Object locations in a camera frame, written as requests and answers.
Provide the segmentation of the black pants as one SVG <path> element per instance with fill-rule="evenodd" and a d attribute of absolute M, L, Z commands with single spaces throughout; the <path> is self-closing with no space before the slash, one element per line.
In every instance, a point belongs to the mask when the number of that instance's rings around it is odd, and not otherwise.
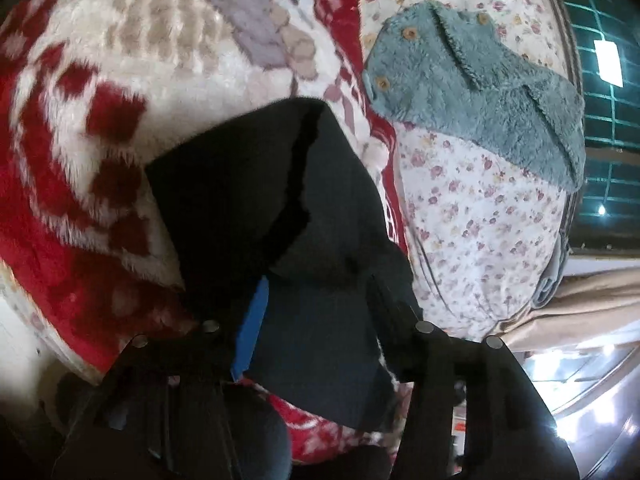
<path fill-rule="evenodd" d="M 398 399 L 368 303 L 416 304 L 378 189 L 325 102 L 233 118 L 145 169 L 178 256 L 186 307 L 239 325 L 260 281 L 268 306 L 250 379 L 298 408 L 390 431 Z"/>

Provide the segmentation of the floral white bedsheet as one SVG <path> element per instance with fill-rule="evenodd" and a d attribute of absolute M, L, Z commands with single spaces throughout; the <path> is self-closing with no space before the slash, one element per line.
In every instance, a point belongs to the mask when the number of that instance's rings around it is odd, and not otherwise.
<path fill-rule="evenodd" d="M 360 0 L 360 44 L 424 0 Z M 526 60 L 566 73 L 550 0 L 439 0 L 484 11 L 501 41 Z M 561 226 L 563 190 L 479 146 L 413 125 L 394 125 L 413 290 L 424 318 L 451 336 L 479 340 L 525 308 Z"/>

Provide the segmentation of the beige curtain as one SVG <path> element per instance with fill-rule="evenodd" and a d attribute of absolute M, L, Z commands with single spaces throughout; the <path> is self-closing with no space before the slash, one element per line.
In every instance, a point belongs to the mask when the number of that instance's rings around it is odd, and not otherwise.
<path fill-rule="evenodd" d="M 639 324 L 637 268 L 570 276 L 543 307 L 529 306 L 494 334 L 514 352 L 582 344 Z"/>

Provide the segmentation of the teal fleece garment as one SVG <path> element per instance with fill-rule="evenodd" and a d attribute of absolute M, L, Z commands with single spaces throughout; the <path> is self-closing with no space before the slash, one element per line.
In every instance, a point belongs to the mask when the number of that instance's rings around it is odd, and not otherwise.
<path fill-rule="evenodd" d="M 584 100 L 506 47 L 485 13 L 424 1 L 388 18 L 362 82 L 388 122 L 456 136 L 562 188 L 584 183 Z"/>

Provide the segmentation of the red white plush blanket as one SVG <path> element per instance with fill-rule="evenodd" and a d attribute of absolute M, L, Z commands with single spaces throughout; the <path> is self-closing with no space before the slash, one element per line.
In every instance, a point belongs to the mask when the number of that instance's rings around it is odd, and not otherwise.
<path fill-rule="evenodd" d="M 290 96 L 326 103 L 396 244 L 395 135 L 362 88 L 361 0 L 21 0 L 1 26 L 1 289 L 97 382 L 130 337 L 188 326 L 144 166 Z"/>

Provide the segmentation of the teal window grille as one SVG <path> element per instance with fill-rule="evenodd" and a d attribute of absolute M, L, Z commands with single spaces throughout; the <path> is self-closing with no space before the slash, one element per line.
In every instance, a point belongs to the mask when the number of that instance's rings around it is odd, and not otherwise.
<path fill-rule="evenodd" d="M 575 252 L 639 250 L 639 0 L 563 0 L 585 99 L 586 182 Z"/>

